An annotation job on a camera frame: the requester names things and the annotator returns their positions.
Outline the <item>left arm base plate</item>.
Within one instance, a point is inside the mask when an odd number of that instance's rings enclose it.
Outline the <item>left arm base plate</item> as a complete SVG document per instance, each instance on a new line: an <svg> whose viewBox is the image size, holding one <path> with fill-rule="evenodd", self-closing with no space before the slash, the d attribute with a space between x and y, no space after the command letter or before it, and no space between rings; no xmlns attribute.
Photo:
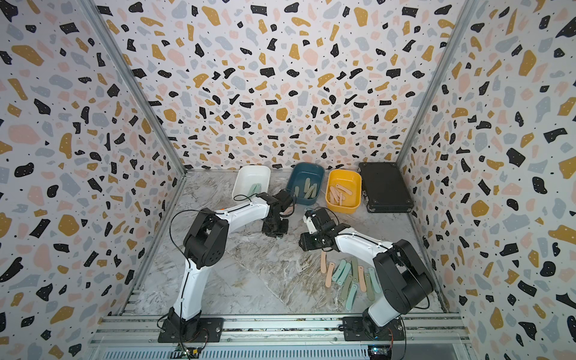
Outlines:
<svg viewBox="0 0 576 360"><path fill-rule="evenodd" d="M161 344L208 342L217 343L221 339L224 318L199 317L187 322L165 319L160 327L157 342Z"/></svg>

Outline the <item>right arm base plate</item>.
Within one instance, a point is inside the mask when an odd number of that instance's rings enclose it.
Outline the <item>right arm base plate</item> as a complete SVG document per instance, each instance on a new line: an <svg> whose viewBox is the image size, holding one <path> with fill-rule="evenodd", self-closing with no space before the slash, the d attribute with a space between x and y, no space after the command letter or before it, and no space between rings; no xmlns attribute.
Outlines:
<svg viewBox="0 0 576 360"><path fill-rule="evenodd" d="M345 316L338 330L345 341L404 341L405 328L400 318L385 326L377 326L368 316Z"/></svg>

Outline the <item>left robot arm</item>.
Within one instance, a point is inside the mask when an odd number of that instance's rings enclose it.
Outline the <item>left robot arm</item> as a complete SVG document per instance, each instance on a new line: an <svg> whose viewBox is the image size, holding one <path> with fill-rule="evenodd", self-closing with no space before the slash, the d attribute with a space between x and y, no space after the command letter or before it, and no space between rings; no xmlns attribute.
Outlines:
<svg viewBox="0 0 576 360"><path fill-rule="evenodd" d="M160 343L195 341L200 335L206 335L209 342L220 340L216 328L223 325L223 320L202 320L201 304L210 271L225 253L228 235L255 221L262 221L264 235L281 237L287 234L289 226L289 215L285 211L295 204L296 198L292 194L280 190L275 195L266 192L255 194L231 208L216 211L203 208L197 212L184 237L181 288L160 327Z"/></svg>

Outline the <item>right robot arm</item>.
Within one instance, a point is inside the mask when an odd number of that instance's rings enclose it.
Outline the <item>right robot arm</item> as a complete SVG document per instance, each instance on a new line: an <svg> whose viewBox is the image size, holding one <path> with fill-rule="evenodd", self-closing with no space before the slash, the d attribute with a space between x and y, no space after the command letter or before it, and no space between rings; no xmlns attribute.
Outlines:
<svg viewBox="0 0 576 360"><path fill-rule="evenodd" d="M333 250L372 263L381 297L362 315L362 325L374 340L388 334L388 325L406 315L434 291L430 272L415 248L406 240L379 240L362 234L346 223L336 223L326 208L307 210L307 232L298 245L303 251Z"/></svg>

